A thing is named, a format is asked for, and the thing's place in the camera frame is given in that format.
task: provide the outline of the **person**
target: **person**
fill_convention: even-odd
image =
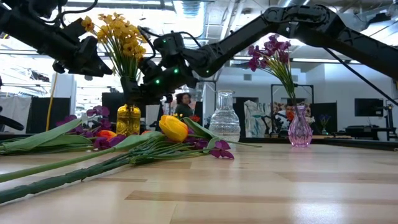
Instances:
[[[182,114],[181,118],[189,117],[193,115],[193,111],[189,104],[191,103],[191,94],[189,93],[179,93],[177,94],[177,107],[175,113],[179,116]]]

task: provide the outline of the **yellow glass vase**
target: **yellow glass vase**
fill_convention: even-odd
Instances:
[[[116,134],[139,134],[141,111],[136,105],[124,105],[118,109]]]

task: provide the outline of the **wooden tabletop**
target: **wooden tabletop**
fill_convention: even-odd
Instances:
[[[398,154],[288,144],[125,167],[0,207],[4,224],[398,223]],[[84,154],[0,157],[0,172]],[[0,184],[0,190],[113,155]]]

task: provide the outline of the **pink glass vase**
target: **pink glass vase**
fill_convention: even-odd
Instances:
[[[289,127],[289,140],[293,147],[307,147],[312,140],[312,129],[305,120],[305,107],[294,108],[294,119]]]

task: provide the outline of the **dark hair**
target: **dark hair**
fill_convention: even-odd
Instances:
[[[189,93],[179,93],[179,94],[176,95],[176,97],[177,97],[177,104],[181,104],[181,103],[182,103],[182,98],[183,98],[185,95],[188,95],[188,97],[189,97],[189,103],[191,103],[191,94],[189,94]]]

